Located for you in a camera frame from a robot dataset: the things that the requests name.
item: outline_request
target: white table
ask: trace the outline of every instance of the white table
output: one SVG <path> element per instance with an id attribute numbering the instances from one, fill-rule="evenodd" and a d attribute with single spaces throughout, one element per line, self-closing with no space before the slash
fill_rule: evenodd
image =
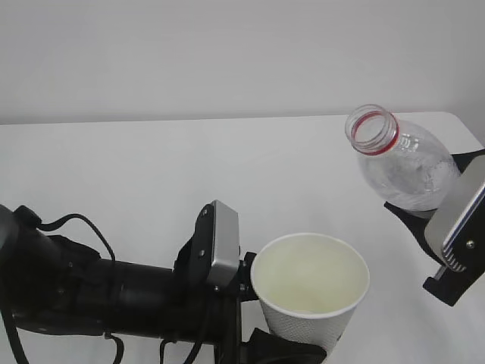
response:
<path id="1" fill-rule="evenodd" d="M 481 148 L 455 116 L 400 115 L 434 132 L 451 152 Z M 437 264 L 359 174 L 345 116 L 42 124 L 0 127 L 0 203 L 25 204 L 44 221 L 90 217 L 119 260 L 171 267 L 200 208 L 220 199 L 239 212 L 241 245 L 258 252 L 299 231 L 350 242 L 371 270 L 371 289 L 329 364 L 470 363 L 485 359 L 485 283 L 454 308 L 421 288 Z M 81 223 L 61 232 L 96 248 Z M 243 304 L 246 339 L 265 328 L 258 303 Z M 22 331 L 32 364 L 111 363 L 98 337 Z M 159 340 L 124 337 L 125 363 L 158 362 Z M 191 344 L 167 346 L 180 364 Z M 0 332 L 0 362 L 13 364 Z M 213 363 L 204 347 L 197 363 Z"/>

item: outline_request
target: plastic bottle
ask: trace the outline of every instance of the plastic bottle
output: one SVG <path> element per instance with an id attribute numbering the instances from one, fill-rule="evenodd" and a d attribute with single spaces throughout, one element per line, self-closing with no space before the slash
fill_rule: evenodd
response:
<path id="1" fill-rule="evenodd" d="M 398 120 L 379 105 L 363 105 L 347 119 L 346 136 L 362 174 L 386 201 L 410 212 L 436 209 L 460 172 L 429 131 Z"/>

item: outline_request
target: bottle opening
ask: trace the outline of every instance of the bottle opening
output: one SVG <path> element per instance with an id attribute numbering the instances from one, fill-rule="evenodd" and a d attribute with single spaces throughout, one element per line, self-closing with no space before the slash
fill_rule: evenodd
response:
<path id="1" fill-rule="evenodd" d="M 398 134 L 396 119 L 379 105 L 363 105 L 347 118 L 347 138 L 354 149 L 365 155 L 378 155 L 391 149 Z"/>

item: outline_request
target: paper cup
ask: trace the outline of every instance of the paper cup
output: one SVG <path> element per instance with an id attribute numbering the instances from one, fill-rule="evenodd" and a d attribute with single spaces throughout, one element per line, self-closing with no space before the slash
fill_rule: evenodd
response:
<path id="1" fill-rule="evenodd" d="M 330 353 L 369 288 L 364 259 L 322 234 L 293 234 L 255 258 L 251 280 L 270 331 Z"/>

